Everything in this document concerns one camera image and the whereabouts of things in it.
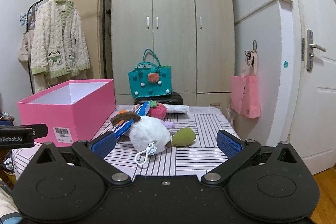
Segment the blue gripper pad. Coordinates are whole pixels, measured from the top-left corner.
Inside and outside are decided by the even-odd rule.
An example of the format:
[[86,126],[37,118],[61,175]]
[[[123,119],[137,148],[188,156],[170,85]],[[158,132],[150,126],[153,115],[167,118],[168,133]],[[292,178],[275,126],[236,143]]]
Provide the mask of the blue gripper pad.
[[218,148],[230,159],[245,147],[245,142],[225,130],[217,133]]
[[116,146],[116,135],[113,131],[107,131],[90,141],[87,145],[89,150],[101,158],[105,158]]

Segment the teal felt bag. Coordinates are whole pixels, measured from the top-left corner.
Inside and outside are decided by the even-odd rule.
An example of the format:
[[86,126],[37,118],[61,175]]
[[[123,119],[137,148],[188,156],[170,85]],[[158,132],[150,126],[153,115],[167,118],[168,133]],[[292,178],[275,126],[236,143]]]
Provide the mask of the teal felt bag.
[[[147,51],[153,54],[158,65],[146,62]],[[129,86],[134,98],[168,95],[171,90],[171,66],[161,66],[158,57],[151,49],[143,53],[143,62],[128,73]]]

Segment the metal clothes rack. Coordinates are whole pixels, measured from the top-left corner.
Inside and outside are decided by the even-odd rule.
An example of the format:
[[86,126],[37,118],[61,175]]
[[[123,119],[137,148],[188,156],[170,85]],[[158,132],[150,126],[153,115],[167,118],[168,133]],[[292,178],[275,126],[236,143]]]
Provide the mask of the metal clothes rack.
[[[28,20],[28,14],[31,10],[31,8],[34,5],[37,5],[38,3],[42,2],[44,0],[39,0],[37,2],[35,2],[33,5],[31,5],[31,7],[28,9],[28,13],[27,13],[27,20]],[[105,55],[105,2],[106,0],[103,0],[103,5],[102,5],[102,44],[103,44],[103,64],[104,64],[104,78],[106,79],[107,77],[107,73],[106,73],[106,55]],[[33,82],[32,82],[32,76],[31,76],[31,72],[30,72],[30,62],[28,62],[28,72],[29,72],[29,80],[30,80],[30,87],[31,87],[31,92],[34,94],[34,89],[33,89]]]

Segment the door lock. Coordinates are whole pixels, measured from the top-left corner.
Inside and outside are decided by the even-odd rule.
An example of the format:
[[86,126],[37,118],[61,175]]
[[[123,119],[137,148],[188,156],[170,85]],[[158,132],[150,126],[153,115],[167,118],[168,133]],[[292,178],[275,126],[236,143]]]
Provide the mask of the door lock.
[[318,49],[322,52],[326,52],[327,50],[314,43],[314,38],[313,38],[313,31],[312,30],[307,30],[307,71],[311,72],[313,70],[313,60],[316,55],[314,54],[314,49]]

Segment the pink bag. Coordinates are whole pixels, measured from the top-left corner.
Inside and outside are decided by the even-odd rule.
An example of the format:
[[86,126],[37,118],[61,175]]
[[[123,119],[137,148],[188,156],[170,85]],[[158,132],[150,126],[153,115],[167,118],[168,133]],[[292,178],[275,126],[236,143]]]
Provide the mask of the pink bag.
[[245,60],[241,76],[231,77],[231,108],[248,118],[260,116],[258,77],[256,76],[257,63],[258,56],[252,51],[250,65],[247,65],[247,60]]

